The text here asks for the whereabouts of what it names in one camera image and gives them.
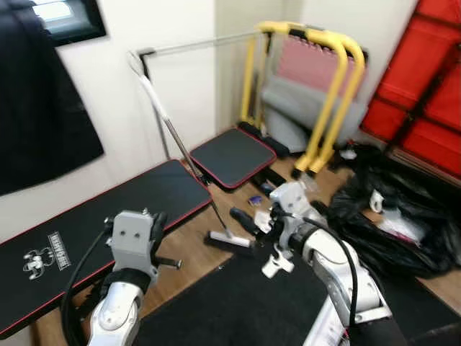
black jacket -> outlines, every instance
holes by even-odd
[[[104,153],[85,106],[27,0],[0,0],[0,195]]]

red trim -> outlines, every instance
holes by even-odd
[[[235,183],[234,185],[227,185],[226,183],[222,182],[221,180],[219,180],[218,177],[216,177],[216,175],[214,175],[209,169],[207,169],[207,167],[205,167],[200,161],[198,161],[196,158],[194,158],[193,156],[193,151],[198,149],[200,146],[203,146],[204,144],[212,141],[213,139],[225,134],[226,132],[228,132],[229,130],[232,130],[232,129],[236,129],[240,132],[242,132],[243,134],[247,135],[248,137],[251,137],[252,139],[254,139],[255,141],[258,141],[262,146],[264,146],[266,149],[268,149],[269,151],[272,152],[272,159],[270,159],[268,162],[265,162],[263,164],[260,164],[257,168],[255,168],[255,170],[248,174],[247,176],[245,176],[243,179],[239,180],[237,183]],[[251,177],[253,177],[256,173],[258,173],[259,171],[261,171],[263,168],[267,167],[267,166],[270,166],[271,164],[273,164],[275,162],[275,160],[277,159],[277,154],[275,153],[275,151],[269,147],[268,145],[266,145],[264,142],[260,141],[258,138],[254,137],[253,135],[251,135],[250,133],[247,133],[243,130],[241,130],[240,128],[230,128],[229,130],[225,130],[223,131],[222,133],[220,133],[219,135],[217,135],[216,137],[213,137],[211,139],[209,139],[208,141],[205,141],[203,142],[202,144],[200,144],[199,146],[197,146],[196,148],[192,149],[190,151],[190,156],[192,157],[192,160],[194,160],[194,162],[196,164],[198,164],[200,167],[202,167],[210,176],[212,176],[215,180],[217,180],[222,186],[224,186],[225,188],[228,188],[228,189],[236,189],[237,187],[239,187],[240,185],[242,185],[244,182],[246,182],[246,180],[250,179]]]
[[[152,167],[152,168],[150,168],[150,169],[144,171],[143,173],[140,173],[140,174],[136,175],[135,177],[130,178],[129,180],[126,180],[126,181],[120,183],[119,185],[115,185],[114,187],[111,187],[110,189],[108,189],[108,190],[106,190],[106,191],[104,191],[104,192],[101,192],[101,193],[99,193],[98,195],[96,195],[96,196],[94,196],[94,197],[92,197],[92,198],[90,198],[90,199],[88,199],[88,200],[85,200],[84,202],[79,203],[79,204],[75,205],[74,207],[69,208],[69,209],[66,210],[66,211],[69,211],[70,209],[73,209],[73,208],[75,208],[75,207],[78,207],[79,205],[84,204],[84,203],[88,202],[89,200],[93,200],[94,198],[97,198],[98,196],[100,196],[100,195],[102,195],[102,194],[104,194],[104,193],[106,193],[106,192],[108,192],[108,191],[110,191],[110,190],[116,188],[117,186],[120,186],[121,184],[125,184],[126,182],[129,182],[130,180],[133,180],[133,179],[139,177],[140,175],[142,175],[142,174],[144,174],[144,173],[150,171],[151,169],[160,167],[161,165],[163,165],[163,164],[165,164],[165,163],[167,163],[167,162],[170,162],[170,161],[178,161],[178,162],[184,167],[184,169],[186,170],[186,172],[189,173],[192,177],[194,177],[194,179],[208,191],[208,189],[206,188],[206,186],[205,186],[201,181],[199,181],[194,175],[192,175],[192,174],[187,170],[187,168],[185,167],[185,165],[184,165],[182,162],[180,162],[180,160],[172,159],[172,160],[168,160],[168,161],[162,162],[161,164],[159,164],[159,165],[157,165],[157,166],[154,166],[154,167]],[[180,218],[176,219],[175,221],[172,221],[171,223],[169,223],[168,225],[166,225],[166,226],[165,226],[165,230],[170,229],[171,227],[173,227],[173,226],[176,225],[177,223],[183,221],[185,218],[187,218],[188,216],[192,215],[193,213],[195,213],[195,212],[198,211],[199,209],[204,208],[206,205],[210,204],[212,199],[211,199],[211,195],[210,195],[210,192],[209,192],[209,191],[208,191],[208,195],[209,195],[209,198],[208,198],[207,201],[205,201],[204,203],[201,203],[201,204],[198,205],[196,208],[193,208],[193,209],[192,209],[191,211],[189,211],[188,213],[185,213],[182,217],[180,217]],[[52,220],[53,218],[55,218],[55,217],[57,217],[57,216],[59,216],[59,215],[65,213],[66,211],[63,211],[62,213],[60,213],[60,214],[58,214],[58,215],[56,215],[56,216],[53,216],[52,218],[50,218],[50,219],[48,219],[48,220],[46,220],[46,221],[43,221],[42,223],[48,222],[48,221]],[[16,236],[13,236],[12,238],[10,238],[10,239],[8,239],[8,240],[2,242],[2,244],[3,244],[3,243],[6,243],[7,241],[10,241],[10,240],[16,238],[17,236],[20,236],[21,234],[23,234],[23,233],[25,233],[25,232],[27,232],[27,231],[29,231],[29,230],[31,230],[31,229],[28,229],[28,230],[26,230],[26,231],[24,231],[24,232],[22,232],[22,233],[20,233],[20,234],[17,234]],[[87,276],[86,278],[84,278],[84,279],[78,281],[73,287],[74,287],[74,288],[79,287],[82,283],[84,283],[84,282],[86,282],[87,280],[91,279],[92,277],[94,277],[95,275],[99,274],[101,271],[107,269],[108,267],[110,267],[110,266],[113,265],[113,264],[114,264],[114,261],[111,261],[110,263],[106,264],[104,267],[99,268],[97,271],[93,272],[92,274],[90,274],[90,275]],[[55,296],[54,298],[52,298],[52,299],[50,299],[49,301],[47,301],[46,303],[40,305],[40,306],[39,306],[38,308],[36,308],[34,311],[28,313],[26,316],[23,316],[21,319],[18,319],[18,320],[15,321],[13,324],[11,324],[11,325],[8,326],[7,328],[5,328],[5,329],[3,329],[2,331],[0,331],[0,335],[2,335],[3,333],[7,332],[8,330],[10,330],[11,328],[13,328],[13,327],[16,326],[17,324],[19,324],[19,323],[21,323],[22,321],[24,321],[25,319],[28,319],[28,318],[31,317],[33,314],[37,313],[39,310],[43,309],[43,308],[46,307],[47,305],[50,305],[50,304],[51,304],[52,302],[54,302],[56,299],[59,299],[63,294],[64,294],[64,292],[59,293],[59,294],[58,294],[57,296]]]

mop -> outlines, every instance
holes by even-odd
[[[156,91],[152,87],[151,81],[144,74],[139,57],[133,52],[129,52],[128,60],[131,69],[138,76],[141,86],[148,95],[149,101],[151,102],[154,111],[160,115],[161,119],[165,123],[165,126],[168,128],[168,131],[170,132],[171,136],[173,137],[174,141],[179,147],[179,150],[184,155],[184,158],[186,159],[190,169],[192,170],[192,173],[199,181],[207,184],[207,179],[204,177],[203,173],[201,173],[201,171],[195,166],[194,162],[192,161],[189,155],[189,152],[184,147],[184,144],[182,143],[182,140],[176,132],[176,129],[174,128],[173,124],[171,123],[171,120],[164,106],[162,105]],[[233,234],[233,232],[226,226],[223,218],[219,214],[218,207],[216,206],[216,203],[213,200],[213,198],[211,198],[211,206],[216,216],[218,217],[219,222],[224,229],[224,232],[209,231],[207,236],[205,237],[205,243],[212,245],[214,247],[219,247],[226,251],[252,255],[254,253],[254,241],[251,241],[246,238],[241,238]]]

bench logo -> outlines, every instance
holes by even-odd
[[[45,268],[51,266],[54,262],[58,264],[59,270],[63,270],[71,265],[69,257],[58,232],[48,235],[50,247],[42,250],[31,250],[24,255],[27,263],[22,270],[31,272],[29,280],[39,278],[45,272]]]

black cable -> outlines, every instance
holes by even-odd
[[[80,262],[77,264],[64,290],[63,300],[61,301],[61,324],[63,328],[64,337],[66,338],[66,341],[69,346],[81,346],[81,343],[79,342],[77,336],[75,335],[69,323],[69,317],[70,317],[69,316],[69,306],[70,306],[71,297],[72,297],[72,287],[73,287],[73,284],[75,283],[75,280],[77,279],[77,275],[79,274],[80,269],[83,267],[89,255],[93,252],[94,248],[99,243],[99,240],[101,240],[101,238],[105,234],[106,234],[106,231],[103,231],[96,237],[95,240],[93,240],[93,243],[87,249],[83,257],[80,259]]]
[[[297,216],[294,216],[291,213],[286,213],[285,211],[282,210],[281,207],[278,207],[278,208],[273,207],[272,212],[278,214],[279,216],[289,216],[291,218],[298,218]],[[349,263],[349,267],[351,268],[351,274],[352,274],[352,298],[351,298],[351,308],[349,311],[349,326],[352,327],[353,325],[355,325],[355,313],[357,310],[358,280],[357,280],[357,269],[355,267],[354,261],[352,260],[351,253],[349,252],[349,249],[347,249],[346,245],[344,245],[344,242],[341,240],[341,238],[339,238],[336,235],[336,232],[333,229],[330,229],[329,227],[323,225],[321,222],[318,222],[311,218],[302,217],[302,220],[306,223],[310,223],[311,225],[314,225],[328,232],[334,238],[334,240],[336,240],[336,242],[339,244],[339,246],[344,251],[344,254],[346,255],[347,262]]]

